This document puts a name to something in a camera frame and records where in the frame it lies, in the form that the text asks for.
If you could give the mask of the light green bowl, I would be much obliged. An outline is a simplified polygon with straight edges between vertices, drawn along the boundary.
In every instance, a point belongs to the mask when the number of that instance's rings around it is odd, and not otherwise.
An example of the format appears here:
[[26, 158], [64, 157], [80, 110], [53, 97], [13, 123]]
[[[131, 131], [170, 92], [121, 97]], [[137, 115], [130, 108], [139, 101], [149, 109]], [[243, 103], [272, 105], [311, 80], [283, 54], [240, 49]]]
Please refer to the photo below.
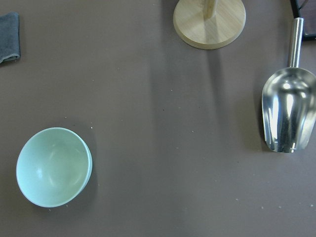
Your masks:
[[73, 131], [52, 127], [33, 135], [16, 165], [20, 191], [40, 207], [58, 207], [73, 200], [87, 185], [92, 155]]

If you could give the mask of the wooden mug tree stand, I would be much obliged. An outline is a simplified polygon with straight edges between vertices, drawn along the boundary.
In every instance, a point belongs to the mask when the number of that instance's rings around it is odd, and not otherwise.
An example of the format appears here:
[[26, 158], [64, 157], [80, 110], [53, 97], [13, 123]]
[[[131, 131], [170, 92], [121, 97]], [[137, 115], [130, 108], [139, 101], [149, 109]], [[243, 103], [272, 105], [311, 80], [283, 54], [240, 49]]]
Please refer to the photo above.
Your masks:
[[232, 43], [245, 22], [241, 0], [180, 0], [173, 13], [178, 36], [199, 49], [218, 49]]

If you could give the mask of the silver metal scoop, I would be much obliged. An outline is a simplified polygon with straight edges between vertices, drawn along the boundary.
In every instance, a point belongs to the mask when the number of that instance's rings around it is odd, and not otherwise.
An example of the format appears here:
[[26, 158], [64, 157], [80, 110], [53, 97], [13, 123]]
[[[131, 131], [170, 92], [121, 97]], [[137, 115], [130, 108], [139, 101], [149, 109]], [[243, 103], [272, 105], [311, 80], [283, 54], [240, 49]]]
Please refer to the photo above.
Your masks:
[[265, 142], [270, 150], [304, 149], [316, 122], [316, 76], [299, 66], [304, 19], [293, 20], [288, 66], [276, 71], [262, 91]]

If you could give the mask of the grey folded cloth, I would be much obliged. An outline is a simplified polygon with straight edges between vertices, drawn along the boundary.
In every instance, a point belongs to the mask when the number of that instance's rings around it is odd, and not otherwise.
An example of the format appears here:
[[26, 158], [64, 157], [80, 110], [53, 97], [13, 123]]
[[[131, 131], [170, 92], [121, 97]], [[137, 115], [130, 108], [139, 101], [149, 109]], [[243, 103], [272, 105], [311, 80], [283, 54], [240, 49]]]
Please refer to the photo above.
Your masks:
[[19, 58], [19, 14], [9, 12], [0, 17], [0, 62]]

